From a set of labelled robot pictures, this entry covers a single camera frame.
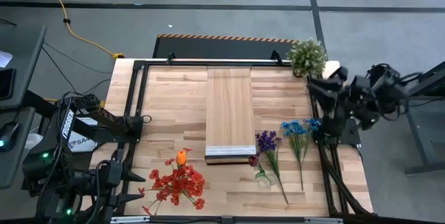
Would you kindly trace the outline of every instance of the potted plant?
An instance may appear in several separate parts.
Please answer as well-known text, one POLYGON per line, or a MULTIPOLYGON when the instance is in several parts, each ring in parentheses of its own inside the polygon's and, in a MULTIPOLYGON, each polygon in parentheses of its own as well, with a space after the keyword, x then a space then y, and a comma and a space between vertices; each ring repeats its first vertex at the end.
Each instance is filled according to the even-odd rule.
POLYGON ((286 56, 291 61, 295 77, 320 75, 323 73, 327 61, 325 48, 312 38, 295 41, 286 56))

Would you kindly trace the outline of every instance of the concrete floor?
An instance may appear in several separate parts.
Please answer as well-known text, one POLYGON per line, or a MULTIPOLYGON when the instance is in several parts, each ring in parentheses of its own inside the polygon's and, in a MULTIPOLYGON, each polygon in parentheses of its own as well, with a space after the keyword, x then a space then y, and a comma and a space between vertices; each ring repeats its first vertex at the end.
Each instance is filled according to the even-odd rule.
MULTIPOLYGON (((56 0, 0 0, 38 1, 56 0)), ((308 6, 310 0, 64 0, 88 3, 150 3, 205 5, 308 6)), ((320 6, 445 7, 445 0, 318 0, 320 6)), ((246 37, 315 38, 312 12, 278 10, 68 10, 72 27, 82 36, 129 58, 149 58, 159 33, 237 35, 246 37)), ((60 8, 0 7, 0 18, 19 25, 45 24, 46 41, 99 70, 111 71, 106 53, 74 39, 62 23, 60 8)), ((325 44, 331 60, 350 70, 350 78, 372 64, 389 63, 402 75, 427 71, 445 56, 444 13, 321 13, 325 44)), ((84 91, 110 74, 98 74, 73 64, 48 49, 77 90, 84 91)), ((43 97, 60 97, 70 87, 41 54, 30 89, 43 97)), ((107 85, 95 93, 106 98, 107 85)), ((364 167, 375 212, 382 216, 445 222, 445 173, 406 177, 404 169, 420 165, 405 117, 384 120, 361 133, 364 167)), ((33 201, 19 187, 0 192, 0 216, 32 216, 33 201)))

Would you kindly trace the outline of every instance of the green leaf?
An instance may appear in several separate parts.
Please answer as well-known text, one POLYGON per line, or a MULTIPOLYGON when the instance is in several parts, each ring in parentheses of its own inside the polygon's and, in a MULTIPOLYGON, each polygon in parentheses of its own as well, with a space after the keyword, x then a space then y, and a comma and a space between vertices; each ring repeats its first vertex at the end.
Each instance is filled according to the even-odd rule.
POLYGON ((258 179, 258 178, 260 178, 260 177, 265 177, 266 176, 266 173, 265 172, 259 172, 259 173, 257 173, 256 175, 255 175, 255 179, 258 179))

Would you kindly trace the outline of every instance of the yellow cable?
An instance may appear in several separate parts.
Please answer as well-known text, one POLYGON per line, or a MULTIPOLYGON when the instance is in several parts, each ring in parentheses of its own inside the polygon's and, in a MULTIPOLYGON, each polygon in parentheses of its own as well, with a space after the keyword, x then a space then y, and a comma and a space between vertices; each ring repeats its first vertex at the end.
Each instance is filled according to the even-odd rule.
MULTIPOLYGON (((63 5, 62 0, 58 0, 58 2, 59 2, 60 5, 62 6, 63 13, 65 14, 65 19, 68 19, 68 14, 67 14, 67 11, 66 11, 66 9, 65 9, 65 5, 63 5)), ((71 33, 75 38, 78 38, 79 40, 82 40, 82 41, 87 42, 87 43, 90 43, 90 44, 92 44, 92 45, 94 45, 94 46, 96 46, 96 47, 99 47, 100 49, 104 50, 104 51, 107 52, 109 55, 111 55, 114 59, 116 59, 116 58, 123 58, 123 57, 124 57, 124 54, 123 54, 123 53, 112 53, 111 51, 109 51, 109 50, 106 49, 105 47, 103 47, 103 46, 97 44, 96 42, 92 42, 92 41, 90 41, 90 40, 87 40, 87 39, 85 39, 85 38, 82 38, 82 37, 78 36, 77 34, 75 34, 75 33, 72 31, 69 22, 66 22, 65 25, 67 25, 68 30, 70 31, 70 33, 71 33)))

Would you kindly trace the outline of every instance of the white paper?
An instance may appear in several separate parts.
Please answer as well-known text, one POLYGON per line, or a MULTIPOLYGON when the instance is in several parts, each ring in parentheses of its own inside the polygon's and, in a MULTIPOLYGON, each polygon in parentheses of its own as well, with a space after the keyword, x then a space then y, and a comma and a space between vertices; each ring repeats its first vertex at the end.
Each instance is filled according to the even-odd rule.
POLYGON ((6 65, 13 59, 13 55, 0 51, 0 67, 6 67, 6 65))
MULTIPOLYGON (((97 121, 93 120, 92 118, 78 117, 78 119, 90 126, 97 125, 97 121)), ((70 147, 72 152, 90 152, 95 147, 97 147, 97 143, 93 140, 90 140, 89 138, 86 138, 85 136, 76 133, 75 131, 72 131, 68 146, 70 147)))

